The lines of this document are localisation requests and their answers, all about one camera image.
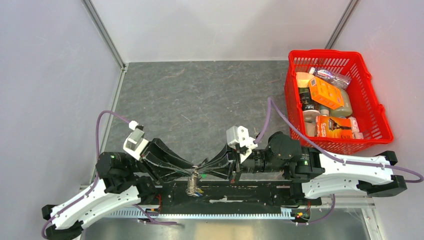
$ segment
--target spring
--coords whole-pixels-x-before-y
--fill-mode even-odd
[[[188,177],[188,181],[187,181],[187,189],[185,190],[185,192],[187,193],[187,195],[189,196],[193,196],[193,197],[199,197],[199,189],[197,187],[198,185],[198,178],[199,178],[199,173],[197,172],[197,167],[194,169],[194,171],[191,173],[191,176]]]

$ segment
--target white cable clip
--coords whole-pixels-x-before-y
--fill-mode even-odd
[[[129,127],[129,129],[131,129],[131,130],[133,130],[133,131],[135,131],[136,130],[136,127],[139,125],[139,123],[138,122],[136,122],[136,121],[134,121],[134,120],[132,120],[132,121],[130,121],[129,123],[128,123],[128,127]]]

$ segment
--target white wall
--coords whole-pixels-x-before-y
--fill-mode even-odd
[[[92,0],[125,62],[286,60],[324,48],[349,0]]]
[[[120,70],[79,0],[1,1],[0,239],[42,239],[41,207],[86,184]]]
[[[424,2],[363,0],[335,49],[360,52],[394,134],[390,145],[363,152],[372,156],[393,150],[399,166],[424,174]],[[406,179],[412,179],[404,173]],[[408,184],[396,197],[375,198],[388,240],[423,239],[424,183]]]

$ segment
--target metal corner post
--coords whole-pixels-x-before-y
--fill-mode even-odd
[[[84,4],[85,9],[87,9],[87,12],[90,15],[95,27],[98,29],[98,32],[100,33],[101,37],[103,38],[104,42],[106,43],[107,47],[112,53],[113,58],[116,61],[116,64],[118,64],[118,66],[122,70],[124,70],[126,66],[125,62],[122,60],[121,55],[119,54],[116,46],[114,45],[114,42],[111,39],[111,36],[109,35],[105,25],[100,19],[100,16],[96,11],[96,8],[94,7],[93,2],[91,0],[81,0],[81,1],[82,1],[82,4]]]
[[[337,25],[335,26],[334,31],[332,32],[330,39],[327,42],[327,45],[325,46],[325,49],[332,49],[334,44],[336,43],[337,39],[339,38],[340,34],[342,33],[343,29],[346,26],[346,23],[348,22],[349,18],[351,17],[352,13],[354,12],[355,8],[358,6],[360,0],[350,0],[350,2],[347,4],[346,9],[343,12],[343,15],[341,15],[340,20],[338,21]]]

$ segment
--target bottle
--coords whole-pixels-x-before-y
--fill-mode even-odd
[[[340,89],[340,92],[341,92],[341,97],[343,98],[343,101],[344,101],[344,105],[336,109],[330,109],[330,115],[336,118],[350,116],[352,115],[352,112],[353,112],[351,100],[349,99],[348,93],[343,89]]]
[[[307,72],[296,72],[296,81],[297,81],[297,87],[298,88],[308,88],[309,82],[314,79],[315,76],[312,74],[309,74]]]
[[[326,107],[322,104],[319,105],[319,112],[321,113],[322,116],[330,116],[330,108]]]
[[[315,121],[315,117],[320,115],[318,103],[311,98],[311,92],[307,87],[299,87],[299,98],[302,103],[303,120],[308,123]]]
[[[348,85],[351,83],[350,77],[325,69],[317,69],[315,67],[311,67],[309,73],[343,90],[346,90],[348,88]]]

